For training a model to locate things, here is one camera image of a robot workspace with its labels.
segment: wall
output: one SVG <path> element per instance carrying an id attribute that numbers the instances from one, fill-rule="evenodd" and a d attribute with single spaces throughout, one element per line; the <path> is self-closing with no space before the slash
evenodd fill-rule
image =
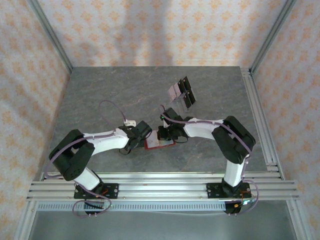
<path id="1" fill-rule="evenodd" d="M 75 67 L 249 67 L 285 2 L 40 0 Z"/>
<path id="2" fill-rule="evenodd" d="M 26 0 L 0 1 L 0 239 L 12 239 L 69 74 Z"/>
<path id="3" fill-rule="evenodd" d="M 298 181 L 315 236 L 320 236 L 319 13 L 319 0 L 298 0 L 255 75 L 285 176 Z"/>

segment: orange floral wallpaper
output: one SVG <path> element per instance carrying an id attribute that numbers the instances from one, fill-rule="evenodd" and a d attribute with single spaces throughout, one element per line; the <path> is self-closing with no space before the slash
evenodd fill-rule
<path id="1" fill-rule="evenodd" d="M 0 239 L 15 234 L 69 74 L 26 0 L 0 1 Z"/>
<path id="2" fill-rule="evenodd" d="M 75 67 L 250 67 L 285 2 L 40 0 Z"/>
<path id="3" fill-rule="evenodd" d="M 298 0 L 255 75 L 281 165 L 320 239 L 320 1 Z"/>

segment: patterned wallpaper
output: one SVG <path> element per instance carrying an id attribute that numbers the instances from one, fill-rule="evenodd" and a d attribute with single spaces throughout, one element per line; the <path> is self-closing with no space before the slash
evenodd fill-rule
<path id="1" fill-rule="evenodd" d="M 26 0 L 0 1 L 0 239 L 15 234 L 69 74 Z"/>
<path id="2" fill-rule="evenodd" d="M 285 2 L 40 0 L 75 67 L 249 67 Z"/>
<path id="3" fill-rule="evenodd" d="M 298 0 L 255 75 L 285 176 L 320 239 L 320 1 Z"/>

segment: gray tabletop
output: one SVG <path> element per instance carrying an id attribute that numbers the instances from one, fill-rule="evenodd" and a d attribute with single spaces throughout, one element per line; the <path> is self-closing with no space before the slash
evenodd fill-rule
<path id="1" fill-rule="evenodd" d="M 235 116 L 254 136 L 257 143 L 247 171 L 265 171 L 266 164 L 251 112 L 241 70 L 234 66 L 170 67 L 76 67 L 60 108 L 49 150 L 51 151 L 72 129 L 82 133 L 106 132 L 123 124 L 119 111 L 99 102 L 111 100 L 123 110 L 126 118 L 137 123 L 144 120 L 152 129 L 162 125 L 159 105 L 170 106 L 168 89 L 188 77 L 197 102 L 190 112 L 203 120 Z M 159 149 L 134 149 L 121 155 L 112 149 L 94 155 L 88 167 L 95 172 L 224 172 L 227 161 L 216 142 L 192 137 L 187 143 Z"/>

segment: gray marble table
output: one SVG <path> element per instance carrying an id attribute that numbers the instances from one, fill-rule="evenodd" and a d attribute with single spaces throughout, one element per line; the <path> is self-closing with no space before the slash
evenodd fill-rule
<path id="1" fill-rule="evenodd" d="M 72 129 L 82 133 L 112 130 L 99 114 L 98 105 L 102 100 L 117 103 L 129 120 L 137 123 L 144 120 L 152 129 L 158 129 L 162 124 L 159 105 L 169 106 L 169 87 L 185 76 L 197 102 L 183 117 L 219 120 L 235 116 L 257 141 L 247 170 L 265 171 L 241 70 L 234 66 L 76 67 L 66 89 L 49 151 Z M 122 125 L 122 116 L 114 106 L 106 103 L 101 111 L 114 127 Z M 171 147 L 137 148 L 129 155 L 121 155 L 118 149 L 109 150 L 94 155 L 88 167 L 98 173 L 224 172 L 226 163 L 216 142 L 193 137 L 188 143 Z"/>

